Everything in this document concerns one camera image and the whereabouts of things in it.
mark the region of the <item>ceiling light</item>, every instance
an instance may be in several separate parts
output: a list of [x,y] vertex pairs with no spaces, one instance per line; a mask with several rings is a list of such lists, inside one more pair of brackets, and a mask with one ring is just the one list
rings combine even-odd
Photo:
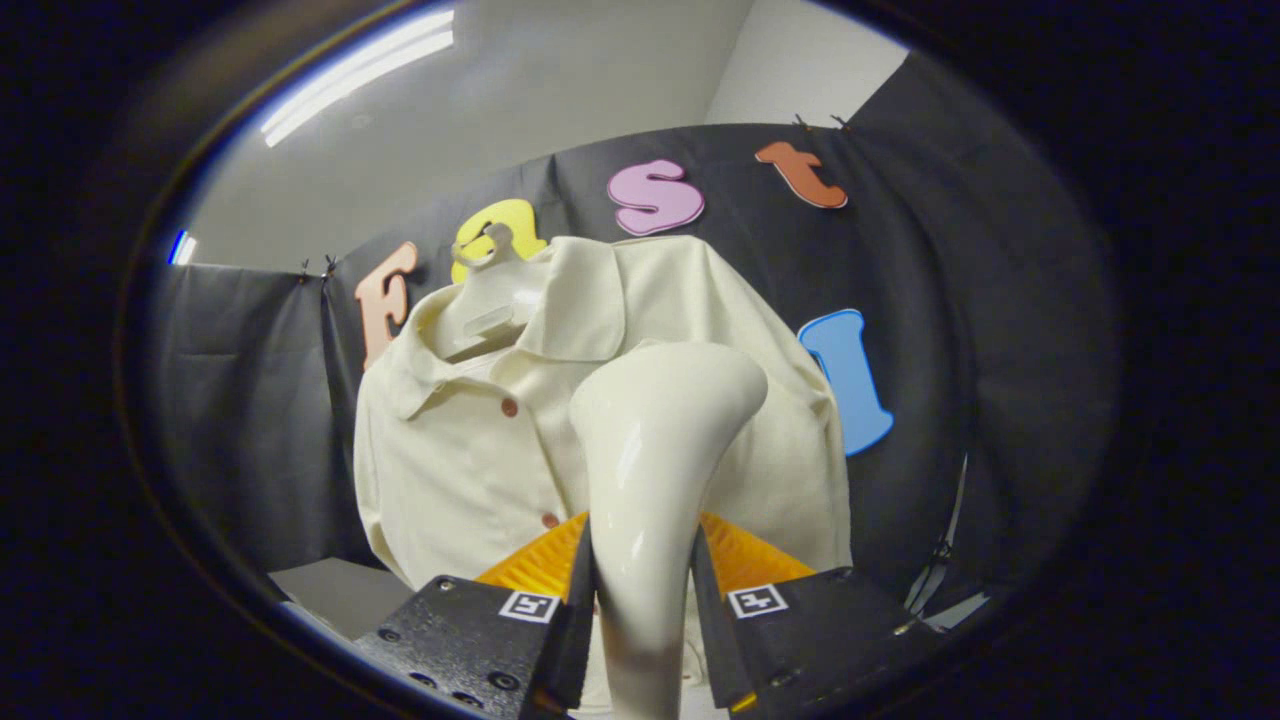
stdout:
[[453,10],[410,20],[362,45],[352,55],[323,72],[262,123],[266,145],[274,147],[321,110],[356,88],[453,45]]

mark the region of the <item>screw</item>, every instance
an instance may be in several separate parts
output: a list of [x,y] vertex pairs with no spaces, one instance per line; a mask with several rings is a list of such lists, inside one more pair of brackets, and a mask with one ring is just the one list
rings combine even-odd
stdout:
[[795,680],[795,679],[796,679],[796,674],[795,673],[792,673],[791,670],[783,670],[783,671],[778,673],[777,675],[769,678],[769,684],[773,685],[774,688],[781,688],[781,687],[785,687],[785,685],[790,685],[791,680]]
[[429,688],[436,687],[435,680],[428,678],[426,675],[424,675],[421,673],[410,673],[408,676],[413,678],[415,680],[417,680],[419,683],[422,683],[424,685],[426,685]]
[[515,691],[520,688],[520,680],[506,673],[489,673],[489,682],[499,691]]
[[484,703],[479,700],[468,696],[467,693],[453,693],[454,700],[460,700],[472,707],[484,707]]

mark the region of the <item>black curtain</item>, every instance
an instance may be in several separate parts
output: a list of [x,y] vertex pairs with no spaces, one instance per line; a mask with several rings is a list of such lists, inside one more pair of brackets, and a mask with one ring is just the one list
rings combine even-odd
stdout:
[[[817,155],[849,204],[797,197],[754,158],[776,141]],[[844,307],[865,318],[895,425],[849,459],[855,564],[905,597],[969,454],[961,571],[948,584],[1033,569],[1110,433],[1119,357],[1103,242],[1034,149],[916,55],[845,128],[673,128],[557,152],[424,200],[326,278],[174,270],[157,292],[152,389],[189,503],[264,570],[325,556],[376,566],[351,489],[365,357],[356,284],[413,242],[412,306],[449,282],[457,228],[511,197],[532,204],[544,240],[625,240],[605,187],[657,159],[685,168],[707,200],[668,233],[709,242],[794,331]]]

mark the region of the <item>shirt collar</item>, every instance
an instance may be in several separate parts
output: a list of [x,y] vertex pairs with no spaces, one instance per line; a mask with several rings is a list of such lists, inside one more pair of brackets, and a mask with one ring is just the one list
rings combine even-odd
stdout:
[[[562,236],[527,261],[550,263],[550,268],[543,297],[515,348],[579,363],[603,363],[617,355],[626,334],[626,307],[613,249]],[[419,301],[387,348],[392,402],[401,419],[411,418],[435,391],[458,377],[454,365],[436,357],[419,331],[461,291],[461,284],[451,284]]]

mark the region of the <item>hanger hook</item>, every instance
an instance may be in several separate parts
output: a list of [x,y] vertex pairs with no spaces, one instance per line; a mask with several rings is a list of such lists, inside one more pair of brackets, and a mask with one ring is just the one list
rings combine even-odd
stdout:
[[481,231],[481,234],[489,236],[489,240],[493,241],[493,252],[489,252],[488,255],[484,255],[481,258],[463,256],[462,249],[471,245],[476,240],[480,240],[480,236],[476,236],[475,238],[468,240],[466,242],[454,242],[453,247],[451,249],[453,259],[468,269],[477,270],[480,268],[485,268],[494,263],[500,263],[508,259],[509,256],[515,255],[515,249],[512,247],[515,236],[511,232],[511,228],[507,227],[506,223],[489,223],[485,225],[484,231]]

